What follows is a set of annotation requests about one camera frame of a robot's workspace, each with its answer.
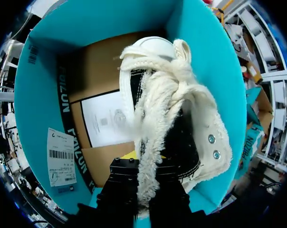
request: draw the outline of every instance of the cardboard box flap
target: cardboard box flap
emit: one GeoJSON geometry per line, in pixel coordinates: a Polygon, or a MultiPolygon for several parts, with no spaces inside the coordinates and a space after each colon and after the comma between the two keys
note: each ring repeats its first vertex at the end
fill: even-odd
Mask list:
{"type": "Polygon", "coordinates": [[[246,100],[248,105],[252,105],[255,102],[261,90],[261,87],[255,87],[246,90],[246,100]]]}
{"type": "Polygon", "coordinates": [[[122,157],[133,150],[134,142],[128,142],[111,146],[82,149],[81,151],[96,186],[103,187],[110,176],[110,164],[113,159],[122,157]]]}
{"type": "Polygon", "coordinates": [[[268,129],[271,124],[272,118],[273,118],[273,115],[269,112],[261,111],[258,114],[258,119],[261,123],[261,126],[263,127],[263,131],[265,135],[268,134],[268,129]]]}
{"type": "Polygon", "coordinates": [[[256,124],[261,124],[258,114],[260,112],[272,113],[272,106],[268,100],[265,91],[261,86],[246,90],[247,100],[247,118],[250,123],[253,121],[256,124]],[[258,112],[254,110],[254,106],[258,105],[258,112]]]}
{"type": "Polygon", "coordinates": [[[258,102],[258,109],[260,111],[270,112],[272,113],[272,106],[271,103],[268,100],[268,97],[265,93],[265,91],[262,89],[257,97],[258,102]]]}

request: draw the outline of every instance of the sticker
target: sticker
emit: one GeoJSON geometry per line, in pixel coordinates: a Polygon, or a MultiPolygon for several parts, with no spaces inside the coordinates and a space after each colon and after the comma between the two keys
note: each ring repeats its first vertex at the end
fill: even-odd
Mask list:
{"type": "Polygon", "coordinates": [[[257,74],[253,66],[249,67],[249,72],[251,73],[252,76],[255,76],[257,74]]]}
{"type": "Polygon", "coordinates": [[[77,183],[74,162],[74,137],[48,129],[48,177],[51,187],[77,183]]]}
{"type": "Polygon", "coordinates": [[[86,130],[92,147],[131,142],[120,92],[81,102],[86,130]]]}

